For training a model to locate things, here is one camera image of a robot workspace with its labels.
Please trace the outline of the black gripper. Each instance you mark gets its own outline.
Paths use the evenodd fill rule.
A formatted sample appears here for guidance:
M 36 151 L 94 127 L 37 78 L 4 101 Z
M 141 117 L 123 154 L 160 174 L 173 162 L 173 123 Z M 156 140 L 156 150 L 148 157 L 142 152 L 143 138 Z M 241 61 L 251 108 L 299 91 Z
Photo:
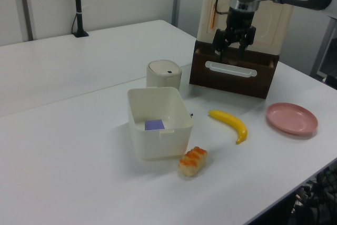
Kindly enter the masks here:
M 249 45 L 252 45 L 255 38 L 256 28 L 252 26 L 255 12 L 244 12 L 229 8 L 226 19 L 226 29 L 217 29 L 213 39 L 213 48 L 216 54 L 216 61 L 222 63 L 224 51 L 232 44 L 232 37 L 239 36 L 239 57 L 243 58 L 244 52 Z

